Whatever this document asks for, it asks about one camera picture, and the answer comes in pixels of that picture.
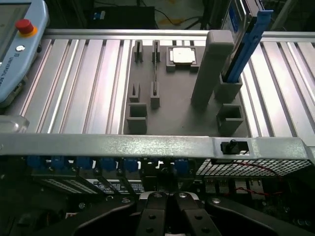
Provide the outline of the silver CPU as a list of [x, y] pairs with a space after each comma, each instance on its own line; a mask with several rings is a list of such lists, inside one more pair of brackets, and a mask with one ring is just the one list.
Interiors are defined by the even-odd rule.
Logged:
[[195, 61], [195, 53], [191, 48], [173, 48], [172, 59], [175, 64], [192, 64]]

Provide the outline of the grey printed parts rack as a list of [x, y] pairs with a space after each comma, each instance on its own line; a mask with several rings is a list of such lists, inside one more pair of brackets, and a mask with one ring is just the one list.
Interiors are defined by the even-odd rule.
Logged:
[[[222, 70], [234, 48], [232, 33], [211, 30], [204, 46], [163, 46], [158, 42], [157, 95], [154, 44], [137, 40], [132, 48], [124, 133], [248, 137], [240, 98], [242, 82], [226, 83]], [[175, 64], [173, 48], [191, 48], [192, 64]]]

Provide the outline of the grey teach pendant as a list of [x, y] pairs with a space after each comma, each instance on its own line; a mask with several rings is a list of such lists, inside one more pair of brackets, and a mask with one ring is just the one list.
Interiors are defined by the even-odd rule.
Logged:
[[25, 84], [48, 22], [44, 0], [0, 0], [0, 108]]

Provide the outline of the hard disk with blue caddy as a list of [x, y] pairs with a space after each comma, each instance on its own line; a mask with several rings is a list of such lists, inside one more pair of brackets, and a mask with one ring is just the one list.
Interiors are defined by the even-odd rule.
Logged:
[[231, 0], [221, 29], [229, 30], [234, 49], [222, 70], [226, 83], [237, 83], [263, 33], [267, 30], [273, 10], [266, 10], [262, 0]]

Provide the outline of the open black PC case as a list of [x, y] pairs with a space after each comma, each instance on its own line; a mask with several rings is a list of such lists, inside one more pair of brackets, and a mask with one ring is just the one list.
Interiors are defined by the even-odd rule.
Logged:
[[0, 133], [0, 236], [32, 236], [116, 195], [146, 199], [144, 159], [187, 159], [164, 236], [191, 236], [173, 195], [227, 198], [315, 236], [315, 143], [300, 138]]

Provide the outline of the black equipment box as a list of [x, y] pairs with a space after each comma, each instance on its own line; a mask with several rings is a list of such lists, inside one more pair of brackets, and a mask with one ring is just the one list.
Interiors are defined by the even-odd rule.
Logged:
[[88, 20], [89, 29], [155, 30], [155, 8], [140, 6], [96, 7]]

